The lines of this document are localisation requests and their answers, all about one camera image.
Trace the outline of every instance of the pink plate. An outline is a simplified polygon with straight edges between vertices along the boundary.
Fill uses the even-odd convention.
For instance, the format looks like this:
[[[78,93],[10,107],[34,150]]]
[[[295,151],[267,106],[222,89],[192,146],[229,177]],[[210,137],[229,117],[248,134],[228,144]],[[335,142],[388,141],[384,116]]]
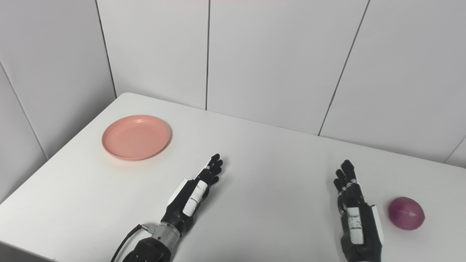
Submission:
[[[134,115],[121,118],[107,127],[102,144],[112,156],[124,160],[142,160],[162,151],[170,139],[164,120]]]

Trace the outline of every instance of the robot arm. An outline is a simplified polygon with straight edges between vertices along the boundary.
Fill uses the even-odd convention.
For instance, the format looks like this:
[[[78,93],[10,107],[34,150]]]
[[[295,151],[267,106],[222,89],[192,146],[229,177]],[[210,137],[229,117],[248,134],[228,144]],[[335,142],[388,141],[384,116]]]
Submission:
[[[219,181],[222,164],[220,155],[216,154],[196,178],[185,179],[169,201],[165,215],[152,237],[140,240],[123,262],[169,262],[171,250],[191,229],[194,214],[208,196],[210,187]]]
[[[383,233],[377,207],[364,200],[354,166],[345,160],[336,171],[338,209],[341,215],[342,249],[348,262],[381,262]]]

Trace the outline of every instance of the robot wrist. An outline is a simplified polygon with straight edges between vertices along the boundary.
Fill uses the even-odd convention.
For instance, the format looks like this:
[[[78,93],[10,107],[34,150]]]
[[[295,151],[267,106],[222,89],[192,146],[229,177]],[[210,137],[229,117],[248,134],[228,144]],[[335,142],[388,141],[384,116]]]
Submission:
[[[157,239],[164,244],[169,250],[172,250],[178,240],[181,238],[181,233],[170,223],[161,222],[152,234],[152,238]]]

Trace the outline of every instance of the panel seam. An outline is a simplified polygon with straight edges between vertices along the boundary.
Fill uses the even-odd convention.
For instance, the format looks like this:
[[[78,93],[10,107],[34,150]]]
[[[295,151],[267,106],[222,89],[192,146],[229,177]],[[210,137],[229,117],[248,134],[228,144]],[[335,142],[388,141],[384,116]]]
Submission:
[[[458,147],[463,143],[463,141],[465,140],[466,136],[463,137],[463,139],[456,145],[455,149],[453,149],[453,151],[448,155],[448,157],[445,159],[445,161],[443,161],[443,163],[445,164],[448,159],[455,153],[455,151],[458,149]]]
[[[210,7],[211,0],[209,0],[208,14],[207,14],[207,62],[206,62],[206,106],[207,111],[207,98],[209,92],[209,52],[210,52]]]
[[[3,73],[5,74],[5,77],[7,78],[8,84],[10,85],[10,88],[13,91],[14,96],[16,97],[16,100],[18,101],[18,104],[20,104],[21,111],[23,112],[24,116],[26,117],[27,123],[29,124],[29,127],[32,130],[32,133],[34,134],[34,138],[37,141],[37,144],[39,145],[39,148],[41,149],[42,154],[44,154],[44,157],[45,157],[46,160],[49,160],[47,154],[44,151],[44,148],[42,147],[41,142],[39,141],[39,138],[37,137],[37,134],[35,133],[34,127],[32,126],[31,121],[29,120],[29,117],[27,116],[26,110],[24,110],[23,104],[21,103],[21,100],[20,100],[18,94],[16,93],[16,90],[13,87],[13,83],[11,82],[11,79],[8,76],[7,71],[3,67],[3,64],[1,63],[1,61],[0,61],[0,68],[3,71]]]
[[[330,99],[330,103],[329,103],[329,106],[327,108],[327,112],[325,112],[325,116],[323,118],[322,125],[320,127],[319,133],[317,134],[318,136],[320,136],[320,134],[322,132],[323,125],[325,123],[325,120],[327,120],[327,115],[329,114],[330,107],[332,106],[333,99],[335,98],[336,91],[338,89],[338,86],[340,85],[340,81],[342,79],[343,72],[345,71],[346,64],[348,63],[348,59],[349,59],[349,57],[351,55],[351,51],[353,50],[354,43],[356,42],[356,38],[357,38],[357,34],[359,33],[359,29],[361,29],[361,25],[363,24],[363,20],[364,20],[364,17],[366,16],[366,12],[367,12],[367,8],[369,7],[369,4],[370,4],[370,0],[367,1],[366,8],[364,9],[363,16],[361,18],[361,21],[359,22],[359,26],[357,27],[356,34],[354,35],[354,38],[353,38],[353,42],[351,43],[351,47],[349,48],[349,52],[348,52],[348,55],[346,56],[345,63],[343,64],[343,68],[342,68],[342,71],[340,73],[340,77],[338,78],[338,81],[336,82],[336,87],[335,87],[335,90],[333,91],[332,98]]]
[[[105,41],[105,35],[103,33],[103,26],[102,26],[102,20],[100,19],[100,11],[99,11],[99,5],[97,3],[97,0],[94,1],[96,3],[96,9],[97,9],[97,16],[99,17],[99,25],[100,25],[100,32],[102,33],[102,39],[103,39],[103,46],[105,48],[105,54],[107,56],[107,63],[109,65],[109,71],[110,71],[110,78],[112,80],[112,87],[113,87],[113,92],[115,94],[115,99],[117,96],[117,90],[115,88],[115,81],[113,80],[113,72],[112,72],[112,66],[110,65],[110,58],[109,58],[109,52],[107,50],[107,42]]]

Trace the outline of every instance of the metal connector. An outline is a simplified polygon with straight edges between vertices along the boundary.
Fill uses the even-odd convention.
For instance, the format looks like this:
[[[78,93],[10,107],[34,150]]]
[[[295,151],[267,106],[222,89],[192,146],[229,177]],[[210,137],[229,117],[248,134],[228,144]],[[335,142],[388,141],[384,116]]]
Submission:
[[[153,227],[151,227],[151,226],[149,226],[149,225],[147,225],[147,224],[142,224],[141,226],[142,226],[142,228],[143,228],[145,231],[147,231],[149,234],[154,234],[155,228],[153,228]]]

